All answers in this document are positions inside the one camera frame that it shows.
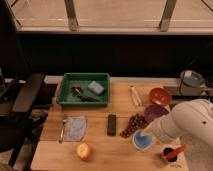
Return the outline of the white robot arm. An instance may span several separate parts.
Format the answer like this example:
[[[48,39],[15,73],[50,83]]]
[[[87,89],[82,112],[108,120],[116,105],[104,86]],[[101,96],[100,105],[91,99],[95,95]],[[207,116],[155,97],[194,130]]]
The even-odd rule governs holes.
[[[169,144],[188,133],[205,143],[212,152],[213,171],[213,103],[196,99],[175,105],[169,114],[154,119],[145,133],[153,135],[160,143]]]

